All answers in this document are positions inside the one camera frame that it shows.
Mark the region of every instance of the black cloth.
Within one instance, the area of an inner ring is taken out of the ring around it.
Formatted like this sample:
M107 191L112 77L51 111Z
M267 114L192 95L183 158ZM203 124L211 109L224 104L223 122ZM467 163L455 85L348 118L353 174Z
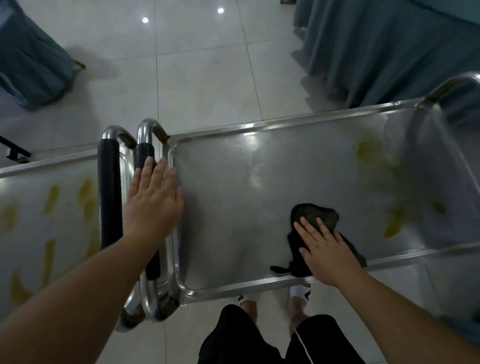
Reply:
M310 269L308 269L303 257L299 252L300 248L308 249L308 247L305 245L305 242L293 227L293 223L295 221L300 224L301 217L306 218L307 221L318 231L320 231L320 227L315 220L316 218L322 219L330 232L333 232L338 221L340 220L340 215L332 208L320 207L314 204L296 205L290 214L290 226L292 231L287 235L293 260L290 262L288 268L271 266L270 269L277 274L290 273L295 277L308 277L312 275L312 272L310 272ZM342 238L355 255L362 268L365 268L367 266L367 260L365 257L362 256L357 249L355 249L355 246L345 236L342 235Z
M313 364L364 364L335 319L329 315L307 318L298 326L297 332ZM237 363L311 364L296 333L283 359L277 348L265 342L247 313L230 304L224 307L218 324L202 344L198 364Z

